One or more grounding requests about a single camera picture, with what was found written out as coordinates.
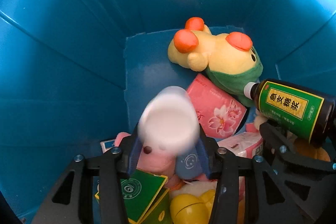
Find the white cup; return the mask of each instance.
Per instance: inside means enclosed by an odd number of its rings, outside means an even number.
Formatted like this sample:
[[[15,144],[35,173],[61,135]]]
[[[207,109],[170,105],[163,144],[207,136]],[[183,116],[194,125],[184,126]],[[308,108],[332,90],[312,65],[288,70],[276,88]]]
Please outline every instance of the white cup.
[[[138,135],[146,145],[171,155],[191,149],[199,138],[200,128],[188,93],[179,86],[159,92],[140,117]]]

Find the yellow plastic ball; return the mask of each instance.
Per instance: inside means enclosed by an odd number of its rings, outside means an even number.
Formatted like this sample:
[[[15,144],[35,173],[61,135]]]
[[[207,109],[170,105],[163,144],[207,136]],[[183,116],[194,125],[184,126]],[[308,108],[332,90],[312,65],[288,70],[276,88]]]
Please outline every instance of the yellow plastic ball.
[[[211,189],[209,191],[206,191],[205,193],[203,193],[199,198],[200,200],[203,201],[203,203],[205,204],[205,206],[208,209],[209,212],[209,218],[211,216],[211,211],[212,211],[212,206],[213,206],[213,202],[215,200],[215,194],[216,191]]]
[[[181,194],[170,203],[170,214],[174,224],[208,224],[209,213],[199,198]]]

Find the bolt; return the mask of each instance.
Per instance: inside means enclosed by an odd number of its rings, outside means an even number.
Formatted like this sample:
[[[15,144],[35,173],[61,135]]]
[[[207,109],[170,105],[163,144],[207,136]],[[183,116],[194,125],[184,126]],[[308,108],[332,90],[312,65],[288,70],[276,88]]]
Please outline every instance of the bolt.
[[[217,149],[217,152],[221,155],[224,155],[224,154],[226,154],[227,150],[226,150],[225,147],[220,147],[220,148]]]
[[[84,156],[83,156],[83,155],[80,155],[80,154],[76,155],[76,156],[73,158],[73,160],[74,160],[75,162],[80,162],[80,161],[82,161],[83,159],[84,159]]]
[[[255,157],[254,157],[254,160],[255,160],[256,162],[263,162],[264,158],[263,158],[262,156],[255,156]]]
[[[287,147],[285,145],[280,146],[280,153],[284,154],[287,151]]]
[[[121,148],[120,147],[112,147],[111,148],[111,153],[112,154],[119,154],[121,152]]]

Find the green box with yellow trim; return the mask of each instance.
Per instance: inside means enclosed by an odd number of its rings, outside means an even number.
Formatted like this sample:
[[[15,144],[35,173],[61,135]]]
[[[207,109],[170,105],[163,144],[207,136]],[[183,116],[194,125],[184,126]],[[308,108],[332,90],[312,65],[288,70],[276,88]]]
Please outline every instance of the green box with yellow trim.
[[[172,224],[169,190],[164,188],[165,176],[136,170],[128,180],[121,180],[130,224]],[[99,202],[99,192],[95,195]]]

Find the brown glass bottle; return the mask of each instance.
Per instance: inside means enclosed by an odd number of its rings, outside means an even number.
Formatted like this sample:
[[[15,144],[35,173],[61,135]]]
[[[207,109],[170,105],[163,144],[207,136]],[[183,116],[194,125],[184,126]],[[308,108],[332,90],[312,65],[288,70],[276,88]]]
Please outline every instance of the brown glass bottle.
[[[315,147],[320,147],[327,136],[334,139],[334,96],[276,79],[250,82],[244,94],[263,115]]]

